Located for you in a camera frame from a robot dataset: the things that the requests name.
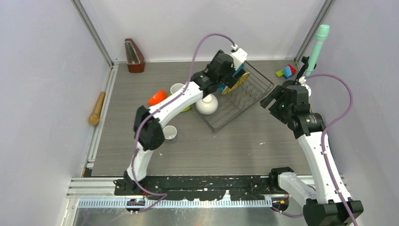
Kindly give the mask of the blue polka dot plate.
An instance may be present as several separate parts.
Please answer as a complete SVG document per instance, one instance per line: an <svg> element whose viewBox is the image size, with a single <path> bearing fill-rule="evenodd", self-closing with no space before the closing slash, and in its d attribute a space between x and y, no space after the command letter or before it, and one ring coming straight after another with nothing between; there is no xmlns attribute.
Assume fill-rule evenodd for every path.
<svg viewBox="0 0 399 226"><path fill-rule="evenodd" d="M234 75L234 78L235 79L237 79L237 81L240 79L240 77L244 74L244 73L246 73L247 71L245 70L245 69L240 69L239 71L238 71L238 73L236 74L236 75ZM222 93L222 91L225 89L227 87L227 85L225 85L225 84L222 84L217 90L219 91L219 92L221 92Z"/></svg>

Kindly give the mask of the wire dish rack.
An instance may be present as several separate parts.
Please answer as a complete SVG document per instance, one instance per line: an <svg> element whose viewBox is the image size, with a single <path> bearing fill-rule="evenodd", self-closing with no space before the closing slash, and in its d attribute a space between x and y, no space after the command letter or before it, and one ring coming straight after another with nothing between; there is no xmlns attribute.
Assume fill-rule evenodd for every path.
<svg viewBox="0 0 399 226"><path fill-rule="evenodd" d="M250 75L236 89L226 95L219 91L213 94L218 100L218 108L214 113L210 115L201 114L195 104L191 105L196 115L214 133L220 131L254 104L265 98L274 87L273 82L249 62L245 63L244 69Z"/></svg>

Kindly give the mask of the white ceramic bowl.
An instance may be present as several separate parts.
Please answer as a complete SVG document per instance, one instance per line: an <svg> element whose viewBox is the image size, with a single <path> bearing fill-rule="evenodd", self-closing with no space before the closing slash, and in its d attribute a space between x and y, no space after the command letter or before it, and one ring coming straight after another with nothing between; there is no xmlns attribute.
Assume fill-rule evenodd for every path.
<svg viewBox="0 0 399 226"><path fill-rule="evenodd" d="M195 106L200 114L211 115L218 109L218 100L215 95L209 94L202 100L197 101Z"/></svg>

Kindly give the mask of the pink mug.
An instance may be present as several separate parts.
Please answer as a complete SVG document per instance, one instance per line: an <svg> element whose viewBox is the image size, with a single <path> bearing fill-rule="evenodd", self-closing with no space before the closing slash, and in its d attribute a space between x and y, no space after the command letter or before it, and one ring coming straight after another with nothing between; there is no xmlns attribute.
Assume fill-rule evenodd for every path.
<svg viewBox="0 0 399 226"><path fill-rule="evenodd" d="M176 83L170 87L170 94L181 93L184 89L185 84Z"/></svg>

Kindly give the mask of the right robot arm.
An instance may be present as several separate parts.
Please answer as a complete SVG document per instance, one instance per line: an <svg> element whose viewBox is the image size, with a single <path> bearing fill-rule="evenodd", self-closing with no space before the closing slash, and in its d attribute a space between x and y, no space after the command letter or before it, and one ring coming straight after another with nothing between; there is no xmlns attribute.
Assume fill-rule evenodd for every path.
<svg viewBox="0 0 399 226"><path fill-rule="evenodd" d="M294 198L301 205L309 226L356 225L356 218L364 211L363 205L352 198L338 173L324 119L319 113L311 112L308 89L300 85L278 85L260 105L293 132L315 183L312 188L290 167L273 168L269 173L270 190L284 191Z"/></svg>

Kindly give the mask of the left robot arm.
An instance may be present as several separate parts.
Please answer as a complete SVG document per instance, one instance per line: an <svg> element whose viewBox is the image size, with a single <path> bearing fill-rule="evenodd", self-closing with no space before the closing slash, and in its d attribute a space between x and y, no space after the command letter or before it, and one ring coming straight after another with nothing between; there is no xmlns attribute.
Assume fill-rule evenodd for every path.
<svg viewBox="0 0 399 226"><path fill-rule="evenodd" d="M136 111L134 132L135 150L122 184L133 195L144 190L142 181L154 150L165 141L163 128L188 106L217 91L222 85L232 88L247 60L247 52L238 48L231 53L219 50L205 69L192 73L190 79L176 93L149 108Z"/></svg>

